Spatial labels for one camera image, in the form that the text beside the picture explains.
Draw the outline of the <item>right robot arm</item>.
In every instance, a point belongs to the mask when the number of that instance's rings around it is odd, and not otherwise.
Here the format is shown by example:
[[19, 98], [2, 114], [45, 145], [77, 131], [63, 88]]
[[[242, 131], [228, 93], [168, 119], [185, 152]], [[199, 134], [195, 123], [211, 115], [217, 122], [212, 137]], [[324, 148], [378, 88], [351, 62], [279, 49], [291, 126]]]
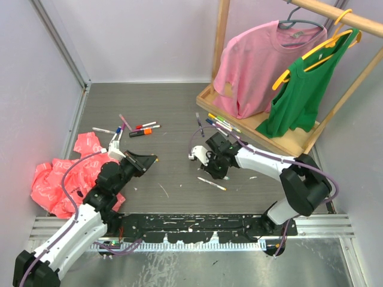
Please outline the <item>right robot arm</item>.
[[231, 143], [219, 132], [206, 144], [209, 149], [195, 146], [189, 159], [198, 159], [201, 168], [213, 179], [227, 178], [228, 169], [236, 167], [262, 173], [281, 183], [284, 198], [272, 204], [261, 217], [261, 225], [268, 235], [277, 235], [291, 218], [310, 216], [332, 191], [327, 177], [307, 154], [281, 156], [240, 140]]

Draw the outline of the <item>purple marker pen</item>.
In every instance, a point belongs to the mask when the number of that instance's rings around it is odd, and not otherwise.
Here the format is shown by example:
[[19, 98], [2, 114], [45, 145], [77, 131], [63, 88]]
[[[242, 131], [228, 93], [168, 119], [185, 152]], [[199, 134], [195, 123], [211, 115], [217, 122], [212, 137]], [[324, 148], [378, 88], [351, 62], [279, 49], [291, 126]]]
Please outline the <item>purple marker pen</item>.
[[200, 120], [199, 113], [196, 112], [195, 114], [196, 114], [196, 119], [197, 119], [197, 123], [198, 123], [198, 126], [199, 126], [199, 131], [201, 133], [201, 136], [204, 138], [205, 134], [204, 134], [204, 131], [203, 131], [203, 128], [202, 128], [202, 123], [201, 123], [201, 120]]

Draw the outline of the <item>yellow marker pen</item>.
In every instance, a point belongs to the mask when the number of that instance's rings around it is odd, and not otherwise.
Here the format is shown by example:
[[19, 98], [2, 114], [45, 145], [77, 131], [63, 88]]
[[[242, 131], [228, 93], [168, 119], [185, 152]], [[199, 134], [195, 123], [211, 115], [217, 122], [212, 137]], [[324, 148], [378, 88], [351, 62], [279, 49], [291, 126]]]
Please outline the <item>yellow marker pen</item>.
[[207, 183], [207, 184], [209, 184], [209, 185], [211, 185], [211, 186], [213, 186], [213, 187], [216, 187], [216, 188], [218, 188], [218, 189], [220, 189], [220, 190], [222, 190], [222, 191], [227, 191], [227, 188], [226, 187], [223, 187], [223, 186], [221, 186], [221, 185], [218, 185], [218, 184], [216, 184], [216, 183], [214, 183], [214, 182], [212, 182], [212, 181], [209, 181], [209, 180], [207, 180], [207, 179], [204, 179], [204, 178], [201, 178], [201, 177], [197, 177], [197, 179], [198, 180], [200, 180], [200, 181], [202, 181], [202, 182], [204, 182], [204, 183]]

